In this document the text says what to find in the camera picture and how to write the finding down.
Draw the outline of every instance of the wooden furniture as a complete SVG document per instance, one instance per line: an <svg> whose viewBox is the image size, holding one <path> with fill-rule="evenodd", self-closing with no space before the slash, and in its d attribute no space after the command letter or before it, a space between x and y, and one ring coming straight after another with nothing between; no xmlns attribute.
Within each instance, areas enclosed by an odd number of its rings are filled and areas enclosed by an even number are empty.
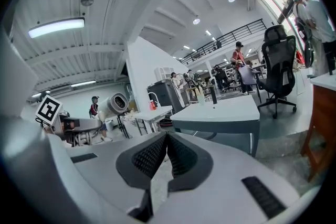
<svg viewBox="0 0 336 224"><path fill-rule="evenodd" d="M336 151L336 71L332 76L327 73L310 81L314 91L313 112L301 150L301 155L306 154L311 165L308 181L330 165ZM326 142L325 148L318 152L309 147L313 132L322 135Z"/></svg>

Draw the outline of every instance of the man in red shirt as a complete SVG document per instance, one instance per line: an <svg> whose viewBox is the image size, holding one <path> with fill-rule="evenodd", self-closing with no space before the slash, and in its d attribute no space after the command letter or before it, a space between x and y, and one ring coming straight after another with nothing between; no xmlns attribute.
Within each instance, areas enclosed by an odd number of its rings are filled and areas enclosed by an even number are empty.
<svg viewBox="0 0 336 224"><path fill-rule="evenodd" d="M237 70L239 69L239 67L241 67L242 65L245 65L244 62L244 56L241 52L241 48L243 48L243 44L241 44L240 41L236 42L236 49L234 50L233 54L232 54L232 58L231 58L231 63L232 65L235 67L236 72L238 72ZM241 85L241 92L243 93L243 95L247 95L247 91L248 92L256 92L255 90L252 90L251 86L245 86L241 80L241 78L239 78L240 80L240 85Z"/></svg>

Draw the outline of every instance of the person in white shirt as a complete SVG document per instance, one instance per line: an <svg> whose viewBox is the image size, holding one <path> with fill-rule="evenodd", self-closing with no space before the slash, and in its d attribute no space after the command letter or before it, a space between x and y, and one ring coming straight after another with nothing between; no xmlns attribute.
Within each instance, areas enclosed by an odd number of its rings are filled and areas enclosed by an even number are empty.
<svg viewBox="0 0 336 224"><path fill-rule="evenodd" d="M307 3L306 13L310 26L315 27L320 34L325 56L330 68L335 69L336 35L328 22L328 15L323 4L315 0L305 0Z"/></svg>
<svg viewBox="0 0 336 224"><path fill-rule="evenodd" d="M312 45L315 55L313 62L313 75L323 75L328 72L328 65L320 34L316 29L316 26L313 23L311 17L307 14L307 7L305 7L303 0L294 0L294 3L293 13L295 17L301 18L311 30L311 37L308 37L308 41Z"/></svg>

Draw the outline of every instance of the lamp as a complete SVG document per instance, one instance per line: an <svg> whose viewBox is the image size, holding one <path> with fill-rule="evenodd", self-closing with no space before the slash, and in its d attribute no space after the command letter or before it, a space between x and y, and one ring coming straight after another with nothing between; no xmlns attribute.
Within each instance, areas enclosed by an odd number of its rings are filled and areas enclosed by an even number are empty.
<svg viewBox="0 0 336 224"><path fill-rule="evenodd" d="M52 32L66 29L82 28L84 26L85 26L84 18L65 19L65 20L58 20L52 23L47 23L44 25L39 25L29 30L28 33L31 38L36 38Z"/></svg>

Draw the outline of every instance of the desk leg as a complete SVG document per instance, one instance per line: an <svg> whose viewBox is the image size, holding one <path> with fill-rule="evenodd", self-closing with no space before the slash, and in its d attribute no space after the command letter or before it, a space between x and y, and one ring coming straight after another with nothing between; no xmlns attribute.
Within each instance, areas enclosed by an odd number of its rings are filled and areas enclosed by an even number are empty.
<svg viewBox="0 0 336 224"><path fill-rule="evenodd" d="M259 143L259 129L254 131L252 138L253 138L253 143L252 143L253 146L252 146L251 156L255 158L256 153L257 153L258 143Z"/></svg>

